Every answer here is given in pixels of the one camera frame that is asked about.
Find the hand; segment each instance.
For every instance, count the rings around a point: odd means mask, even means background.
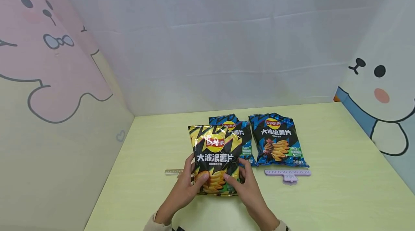
[[[257,223],[260,230],[272,231],[280,225],[279,220],[274,213],[268,209],[262,194],[260,193],[258,183],[256,182],[251,163],[247,160],[239,158],[239,162],[245,166],[245,169],[239,167],[240,174],[245,178],[245,183],[239,183],[234,177],[228,174],[224,175],[224,179],[232,185],[238,192],[239,198],[246,206],[246,210],[251,218]]]
[[[179,209],[186,207],[195,198],[202,185],[209,179],[210,174],[204,174],[192,186],[191,175],[195,169],[195,163],[192,163],[193,158],[194,154],[192,153],[186,159],[183,172],[156,214],[156,223],[164,224],[165,226],[170,225],[174,214]]]

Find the cartoon bear eye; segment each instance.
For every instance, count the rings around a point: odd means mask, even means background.
[[[375,68],[375,76],[376,77],[381,78],[382,76],[385,75],[386,72],[387,72],[387,69],[384,66],[382,66],[382,65],[378,65]]]
[[[53,7],[52,7],[51,3],[50,3],[48,0],[46,0],[46,4],[49,6],[49,8],[50,8],[51,10],[53,10]]]
[[[21,0],[22,4],[27,8],[33,8],[33,4],[30,0]]]

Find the white backdrop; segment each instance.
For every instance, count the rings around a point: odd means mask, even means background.
[[[71,0],[136,116],[333,100],[382,0]]]

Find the heart drawing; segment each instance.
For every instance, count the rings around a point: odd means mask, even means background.
[[[120,133],[118,133],[115,138],[117,139],[118,142],[123,142],[124,138],[125,138],[125,131],[121,130]]]

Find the bow tie drawing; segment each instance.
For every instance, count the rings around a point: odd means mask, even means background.
[[[60,46],[68,45],[74,46],[73,40],[68,35],[63,35],[63,37],[54,38],[50,34],[43,35],[43,41],[46,43],[50,49],[58,49]]]

